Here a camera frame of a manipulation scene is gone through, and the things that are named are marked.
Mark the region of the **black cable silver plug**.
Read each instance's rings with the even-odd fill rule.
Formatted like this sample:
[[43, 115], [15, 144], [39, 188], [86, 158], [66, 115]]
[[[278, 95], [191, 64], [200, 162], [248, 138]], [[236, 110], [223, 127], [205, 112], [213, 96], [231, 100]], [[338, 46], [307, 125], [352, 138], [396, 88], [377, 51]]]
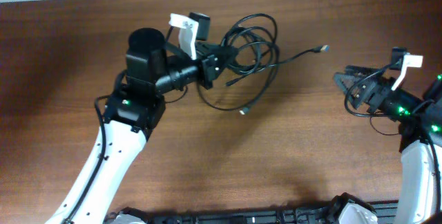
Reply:
[[[246, 27], [244, 22], [255, 19], [255, 18], [265, 18], [268, 19], [273, 26], [273, 32], [270, 32], [267, 28], [262, 26], [249, 26]], [[258, 100], [264, 95], [267, 89], [271, 86], [273, 81], [278, 74], [278, 70], [282, 65], [288, 64], [295, 61], [297, 58], [307, 54], [307, 53], [326, 53], [329, 50], [328, 45], [320, 45], [314, 48], [304, 50], [288, 59], [280, 59], [280, 48], [276, 44], [278, 37], [278, 24], [276, 20], [265, 13], [255, 13], [252, 15], [247, 15], [235, 22], [232, 27], [227, 31], [224, 37], [220, 41], [220, 46], [234, 46], [237, 39], [244, 39], [244, 44], [237, 47], [239, 52], [249, 48], [254, 55], [253, 63], [250, 65], [241, 64], [235, 58], [232, 63], [230, 63], [227, 68], [237, 75], [233, 80], [228, 81], [226, 86], [233, 86], [239, 81], [265, 70], [268, 70], [268, 76], [262, 86], [262, 89], [258, 92], [256, 96], [247, 102], [235, 106], [235, 107], [219, 107], [210, 101], [208, 101], [202, 92], [202, 87], [198, 86], [198, 96], [200, 99], [209, 107], [219, 111], [239, 111], [240, 114], [246, 115], [251, 110], [251, 108], [258, 102]]]

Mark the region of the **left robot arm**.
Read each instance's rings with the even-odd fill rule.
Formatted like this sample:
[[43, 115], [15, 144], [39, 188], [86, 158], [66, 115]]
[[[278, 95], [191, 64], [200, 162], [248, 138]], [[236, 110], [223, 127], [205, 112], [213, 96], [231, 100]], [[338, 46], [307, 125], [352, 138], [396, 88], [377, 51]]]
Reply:
[[233, 46], [199, 42], [196, 59], [157, 29], [128, 38], [126, 69], [94, 107], [99, 132], [76, 181], [49, 223], [103, 223], [117, 190], [166, 110], [165, 94], [195, 82], [209, 88], [238, 55]]

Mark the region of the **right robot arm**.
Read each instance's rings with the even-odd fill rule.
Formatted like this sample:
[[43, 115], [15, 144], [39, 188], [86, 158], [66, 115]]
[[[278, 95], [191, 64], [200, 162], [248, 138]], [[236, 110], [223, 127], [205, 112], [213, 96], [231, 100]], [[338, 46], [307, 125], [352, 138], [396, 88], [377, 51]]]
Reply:
[[394, 223], [441, 222], [441, 78], [419, 98], [384, 77], [382, 69], [347, 66], [334, 82], [345, 95], [345, 109], [363, 117], [398, 122], [402, 186]]

